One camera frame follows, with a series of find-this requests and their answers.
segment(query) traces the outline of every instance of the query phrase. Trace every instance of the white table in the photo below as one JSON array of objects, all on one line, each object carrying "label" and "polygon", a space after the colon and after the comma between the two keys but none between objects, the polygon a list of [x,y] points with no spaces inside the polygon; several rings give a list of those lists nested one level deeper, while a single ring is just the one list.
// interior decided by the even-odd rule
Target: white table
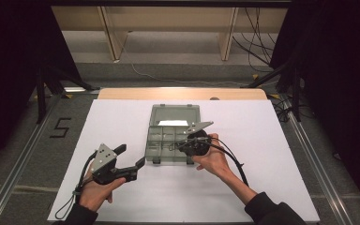
[{"label": "white table", "polygon": [[[133,166],[143,157],[154,104],[194,104],[202,121],[214,121],[216,132],[235,153],[250,186],[285,202],[306,222],[319,221],[289,145],[269,100],[95,100],[69,163],[48,220],[64,205],[77,184],[84,162],[101,143],[111,148],[126,143],[117,167]],[[229,159],[236,174],[238,171]],[[138,180],[113,192],[97,221],[120,222],[250,222],[244,205],[218,178],[195,166],[158,166],[139,170]]]}]

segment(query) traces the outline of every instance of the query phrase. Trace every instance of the table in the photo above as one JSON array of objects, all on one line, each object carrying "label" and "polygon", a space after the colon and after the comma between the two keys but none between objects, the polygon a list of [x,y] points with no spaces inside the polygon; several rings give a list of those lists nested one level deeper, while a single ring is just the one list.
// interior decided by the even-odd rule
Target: table
[{"label": "table", "polygon": [[[244,171],[252,188],[267,192],[275,203],[286,202],[305,221],[319,221],[264,92],[219,88],[103,89],[88,114],[48,220],[54,220],[56,210],[67,201],[83,161],[100,143],[111,148],[127,144],[127,151],[118,157],[118,168],[132,166],[143,156],[151,108],[160,103],[199,105],[202,121],[215,122],[206,132],[217,132],[238,160],[246,164]],[[266,139],[267,130],[273,138]],[[233,163],[229,163],[237,173]],[[226,224],[252,221],[229,188],[209,172],[195,171],[195,167],[147,162],[139,170],[137,181],[113,193],[115,204],[102,205],[97,220]]]}]

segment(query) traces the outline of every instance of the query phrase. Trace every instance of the person's right hand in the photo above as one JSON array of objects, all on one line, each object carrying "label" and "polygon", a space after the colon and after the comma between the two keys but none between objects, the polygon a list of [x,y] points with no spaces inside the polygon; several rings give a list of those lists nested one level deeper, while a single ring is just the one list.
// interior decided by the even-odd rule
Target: person's right hand
[{"label": "person's right hand", "polygon": [[[209,136],[212,138],[213,145],[221,147],[220,143],[217,140],[218,135],[216,133],[209,134]],[[200,171],[202,169],[206,169],[220,179],[233,173],[229,167],[224,152],[218,150],[216,147],[213,146],[209,148],[209,151],[206,153],[206,155],[193,156],[192,160],[194,162],[200,163],[200,165],[197,167],[197,170]]]}]

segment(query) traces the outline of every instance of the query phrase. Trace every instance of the floor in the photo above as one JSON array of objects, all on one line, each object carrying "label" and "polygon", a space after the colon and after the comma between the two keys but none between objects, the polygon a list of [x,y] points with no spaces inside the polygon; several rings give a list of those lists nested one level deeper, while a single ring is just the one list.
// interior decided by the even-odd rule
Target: floor
[{"label": "floor", "polygon": [[[113,62],[101,32],[64,32],[74,61],[87,82],[96,86],[226,86],[238,87],[253,82],[254,76],[269,71],[264,63],[248,55],[235,42],[228,61],[219,57],[217,35],[213,33],[144,33],[131,32],[119,62]],[[247,46],[252,34],[235,34],[235,39]],[[273,49],[276,35],[262,34],[266,48]],[[262,48],[250,49],[262,59]],[[275,79],[262,86],[267,94],[276,94]],[[272,98],[276,108],[286,108],[287,94]],[[0,151],[0,190],[13,176],[16,159],[29,151],[22,170],[18,171],[9,198],[3,201],[0,224],[49,224],[46,218],[72,157],[83,128],[88,109],[96,93],[48,97],[49,116],[43,126],[36,126],[38,105],[34,96],[7,146]],[[293,121],[290,114],[282,128],[308,193],[321,218],[321,225],[360,224],[360,192],[348,175],[341,160],[333,157],[334,150],[320,123],[309,107],[301,108],[302,122]],[[69,128],[65,138],[60,126]],[[29,142],[30,137],[37,137]],[[338,197],[340,206],[333,205]]]}]

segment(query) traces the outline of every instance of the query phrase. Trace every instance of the gray carpet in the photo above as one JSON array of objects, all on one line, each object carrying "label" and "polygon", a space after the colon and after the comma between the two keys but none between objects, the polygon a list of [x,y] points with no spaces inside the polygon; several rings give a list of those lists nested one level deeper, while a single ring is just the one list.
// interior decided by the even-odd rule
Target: gray carpet
[{"label": "gray carpet", "polygon": [[[226,81],[251,83],[253,80],[251,75],[256,73],[246,66],[136,65],[135,67],[142,73],[148,73],[160,79],[193,81],[194,77],[198,77],[200,81],[210,83]],[[83,80],[94,86],[211,86],[200,82],[161,82],[153,80],[135,74],[131,65],[78,64],[78,68]],[[237,87],[239,85],[225,83],[218,86]],[[267,93],[275,92],[274,85],[264,86],[263,89]],[[97,98],[97,95],[73,95],[71,98],[60,99],[49,118],[37,148],[22,173],[17,188],[12,193],[0,217],[0,224],[48,224],[46,218],[67,170],[91,103],[95,98]],[[24,110],[21,123],[13,132],[6,148],[0,152],[0,185],[5,182],[15,159],[23,150],[27,138],[35,127],[37,111],[36,100],[30,98],[29,107]],[[309,112],[308,108],[305,108],[303,114],[311,114],[311,112]],[[51,138],[53,135],[64,133],[63,130],[54,129],[59,118],[71,118],[60,123],[61,126],[67,127],[69,130],[65,138]],[[322,220],[320,224],[338,224],[291,124],[288,122],[281,125],[307,190],[319,212]],[[360,193],[341,161],[332,157],[333,148],[327,140],[319,121],[302,116],[302,125],[313,143],[324,168],[346,203],[354,224],[360,224]]]}]

